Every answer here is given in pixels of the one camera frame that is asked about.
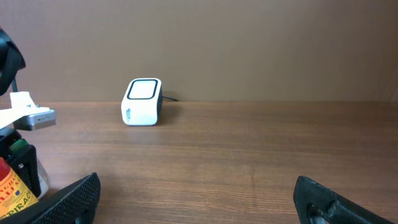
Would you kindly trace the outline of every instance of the white cube device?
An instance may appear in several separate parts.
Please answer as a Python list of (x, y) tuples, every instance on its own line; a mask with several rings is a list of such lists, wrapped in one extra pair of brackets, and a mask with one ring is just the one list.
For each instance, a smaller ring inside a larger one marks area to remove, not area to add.
[(137, 78), (131, 81), (121, 109), (126, 125), (155, 125), (162, 109), (162, 81), (158, 78)]

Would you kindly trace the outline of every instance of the can label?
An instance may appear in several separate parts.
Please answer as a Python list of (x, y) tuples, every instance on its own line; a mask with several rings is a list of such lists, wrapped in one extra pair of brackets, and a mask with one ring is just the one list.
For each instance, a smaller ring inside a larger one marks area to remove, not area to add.
[(34, 203), (37, 198), (12, 170), (0, 181), (0, 219), (15, 214)]

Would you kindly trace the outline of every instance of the device screen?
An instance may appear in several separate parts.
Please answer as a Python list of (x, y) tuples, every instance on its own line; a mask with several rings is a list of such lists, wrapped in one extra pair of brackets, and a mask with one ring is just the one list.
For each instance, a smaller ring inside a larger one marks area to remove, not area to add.
[(132, 83), (129, 99), (149, 99), (155, 92), (156, 80), (136, 80)]

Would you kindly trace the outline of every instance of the wall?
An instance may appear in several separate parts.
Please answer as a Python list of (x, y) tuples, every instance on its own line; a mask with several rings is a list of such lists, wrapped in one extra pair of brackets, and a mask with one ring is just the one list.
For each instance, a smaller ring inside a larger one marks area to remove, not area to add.
[(398, 99), (396, 0), (2, 0), (35, 101)]

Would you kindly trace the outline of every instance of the wooden table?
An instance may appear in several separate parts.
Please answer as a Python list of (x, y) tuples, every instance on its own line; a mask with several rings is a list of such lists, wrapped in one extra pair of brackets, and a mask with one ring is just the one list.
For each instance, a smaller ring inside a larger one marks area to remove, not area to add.
[(398, 222), (397, 104), (170, 102), (153, 127), (120, 103), (41, 105), (58, 125), (21, 133), (53, 188), (98, 173), (95, 223), (298, 223), (299, 175)]

